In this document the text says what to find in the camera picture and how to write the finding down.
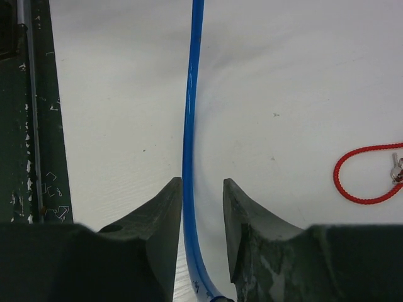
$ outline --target chipped paint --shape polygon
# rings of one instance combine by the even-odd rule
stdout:
[[[27,173],[31,172],[31,161],[28,159],[28,162],[26,163],[26,171]]]
[[[18,68],[20,68],[21,71],[25,71],[25,70],[26,70],[26,65],[25,65],[25,63],[23,63],[22,65],[18,66]]]
[[[28,178],[28,181],[26,182],[26,186],[28,187],[28,191],[32,191],[31,187],[32,187],[32,181],[31,178]]]
[[[277,274],[270,266],[270,263],[266,260],[264,255],[260,255],[260,262],[264,268],[266,268],[273,279],[273,285],[269,289],[270,296],[274,301],[283,301],[285,292],[285,275],[284,272]]]

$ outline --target white surface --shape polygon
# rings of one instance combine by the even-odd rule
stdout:
[[[191,1],[51,8],[73,210],[97,230],[181,174]],[[364,207],[332,183],[347,151],[402,140],[402,14],[400,0],[205,3],[195,198],[202,254],[224,294],[235,296],[226,177],[300,227],[402,222],[403,194]],[[360,155],[341,179],[352,194],[378,196],[390,189],[391,165],[391,152]],[[176,287],[185,293],[181,259]]]

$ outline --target green painted surface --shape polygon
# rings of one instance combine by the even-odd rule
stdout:
[[[33,0],[31,11],[45,221],[67,223],[73,217],[49,1]]]
[[[36,200],[26,29],[17,56],[0,61],[0,221],[25,221]]]

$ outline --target blue tube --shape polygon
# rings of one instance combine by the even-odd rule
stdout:
[[[198,301],[214,301],[221,298],[217,288],[207,274],[200,252],[196,229],[195,200],[193,196],[193,140],[196,110],[196,85],[202,41],[204,0],[193,0],[191,18],[191,38],[186,88],[186,109],[183,133],[183,225],[186,261],[193,289]]]

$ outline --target white paint chip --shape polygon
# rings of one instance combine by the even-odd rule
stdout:
[[[31,172],[31,161],[28,159],[28,162],[26,163],[26,171],[27,173]]]
[[[26,186],[28,187],[28,191],[31,191],[31,186],[32,186],[32,181],[30,178],[28,178],[28,181],[26,182]]]

